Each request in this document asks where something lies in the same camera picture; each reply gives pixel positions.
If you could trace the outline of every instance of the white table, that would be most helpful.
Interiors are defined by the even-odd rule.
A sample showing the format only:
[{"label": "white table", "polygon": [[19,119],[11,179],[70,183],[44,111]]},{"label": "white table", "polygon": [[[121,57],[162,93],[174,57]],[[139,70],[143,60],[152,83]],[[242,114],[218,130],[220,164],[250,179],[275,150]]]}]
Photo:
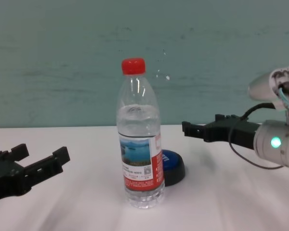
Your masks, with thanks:
[{"label": "white table", "polygon": [[227,143],[184,137],[181,126],[161,132],[186,177],[166,188],[162,204],[140,210],[125,203],[115,127],[0,129],[0,150],[27,144],[24,166],[61,146],[71,157],[62,174],[0,200],[0,231],[289,231],[289,169],[258,169]]}]

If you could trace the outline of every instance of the barcode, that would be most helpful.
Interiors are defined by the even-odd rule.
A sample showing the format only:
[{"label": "barcode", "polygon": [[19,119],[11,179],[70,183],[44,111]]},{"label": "barcode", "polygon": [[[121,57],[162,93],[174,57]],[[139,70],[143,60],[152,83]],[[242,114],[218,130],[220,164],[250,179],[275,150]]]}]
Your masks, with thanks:
[{"label": "barcode", "polygon": [[151,166],[144,167],[144,174],[151,174]]}]

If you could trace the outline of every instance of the black cable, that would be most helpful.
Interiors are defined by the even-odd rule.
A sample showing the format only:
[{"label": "black cable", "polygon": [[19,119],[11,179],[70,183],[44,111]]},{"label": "black cable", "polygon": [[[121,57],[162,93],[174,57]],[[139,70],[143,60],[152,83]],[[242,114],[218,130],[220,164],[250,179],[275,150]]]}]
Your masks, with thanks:
[{"label": "black cable", "polygon": [[254,107],[252,107],[251,109],[249,109],[243,116],[241,116],[237,122],[234,123],[234,125],[230,128],[230,131],[229,131],[229,135],[228,135],[228,142],[229,142],[229,146],[230,148],[232,149],[232,151],[237,154],[239,157],[241,157],[243,160],[247,161],[248,163],[250,163],[251,165],[254,165],[256,167],[259,167],[259,168],[262,168],[262,169],[267,169],[267,170],[274,170],[274,169],[279,169],[279,168],[282,168],[283,166],[277,166],[277,167],[265,167],[265,166],[261,166],[261,165],[258,165],[252,161],[250,161],[249,159],[245,158],[244,156],[242,156],[240,153],[238,153],[234,147],[232,146],[232,143],[231,143],[231,138],[232,138],[232,133],[235,129],[235,127],[243,120],[247,120],[248,119],[248,116],[253,113],[254,111],[260,109],[260,108],[269,108],[269,109],[275,109],[274,105],[272,103],[260,103]]}]

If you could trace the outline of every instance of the green led light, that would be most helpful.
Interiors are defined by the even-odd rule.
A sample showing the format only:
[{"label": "green led light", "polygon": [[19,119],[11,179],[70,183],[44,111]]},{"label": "green led light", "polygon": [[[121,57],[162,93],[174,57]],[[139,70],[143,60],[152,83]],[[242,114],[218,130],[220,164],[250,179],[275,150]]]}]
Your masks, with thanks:
[{"label": "green led light", "polygon": [[271,139],[271,146],[272,146],[273,148],[279,148],[280,145],[281,145],[281,140],[280,140],[279,137],[273,137],[273,138]]}]

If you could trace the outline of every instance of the bottle label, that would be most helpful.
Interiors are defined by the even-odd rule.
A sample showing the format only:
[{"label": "bottle label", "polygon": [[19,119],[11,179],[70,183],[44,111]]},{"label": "bottle label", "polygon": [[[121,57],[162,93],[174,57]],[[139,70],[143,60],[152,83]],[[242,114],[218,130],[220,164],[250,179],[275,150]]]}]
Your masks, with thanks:
[{"label": "bottle label", "polygon": [[150,191],[164,180],[160,134],[134,138],[120,134],[125,186],[136,191]]}]

